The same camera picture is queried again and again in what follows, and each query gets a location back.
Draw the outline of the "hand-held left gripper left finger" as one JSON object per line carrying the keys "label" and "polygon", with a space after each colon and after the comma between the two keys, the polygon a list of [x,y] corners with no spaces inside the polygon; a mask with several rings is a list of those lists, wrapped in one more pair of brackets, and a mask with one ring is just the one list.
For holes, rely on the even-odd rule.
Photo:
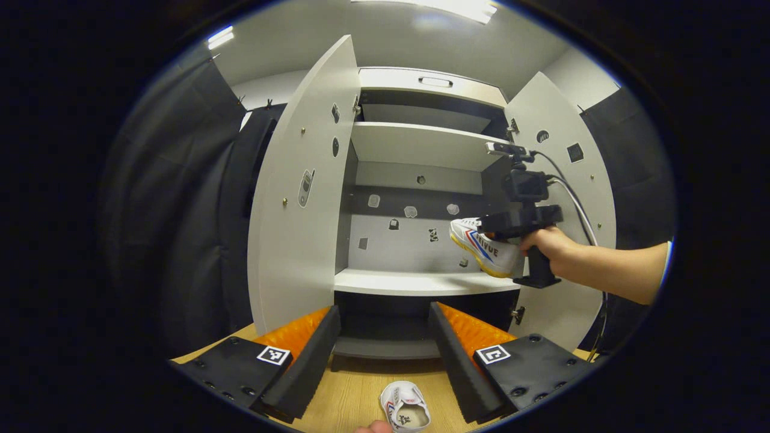
{"label": "hand-held left gripper left finger", "polygon": [[304,416],[341,330],[325,307],[256,339],[231,336],[171,366],[209,393],[287,424]]}

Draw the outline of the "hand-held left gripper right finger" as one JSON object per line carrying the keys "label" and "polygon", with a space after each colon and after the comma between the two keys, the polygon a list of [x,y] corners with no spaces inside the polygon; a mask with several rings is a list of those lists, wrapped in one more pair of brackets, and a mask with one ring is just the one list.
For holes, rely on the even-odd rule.
{"label": "hand-held left gripper right finger", "polygon": [[595,368],[541,334],[515,337],[442,302],[428,326],[468,423],[530,411]]}

